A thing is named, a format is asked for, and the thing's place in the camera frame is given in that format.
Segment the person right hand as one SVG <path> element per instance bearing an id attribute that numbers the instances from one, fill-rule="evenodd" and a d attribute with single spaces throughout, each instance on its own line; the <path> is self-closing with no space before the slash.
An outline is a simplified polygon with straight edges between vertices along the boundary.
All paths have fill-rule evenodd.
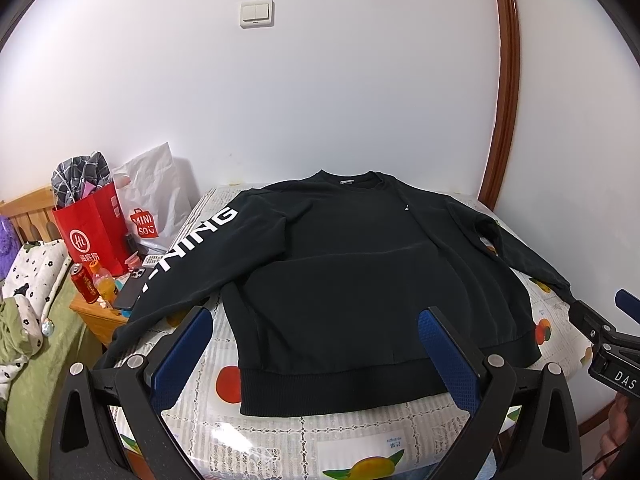
<path id="1" fill-rule="evenodd" d="M 616 454 L 613 451 L 623 445 L 630 435 L 627 408 L 629 405 L 628 396 L 616 393 L 614 402 L 608 411 L 608 430 L 602 434 L 600 439 L 600 452 L 598 458 L 600 463 L 593 468 L 592 476 L 600 479 L 615 460 Z"/>

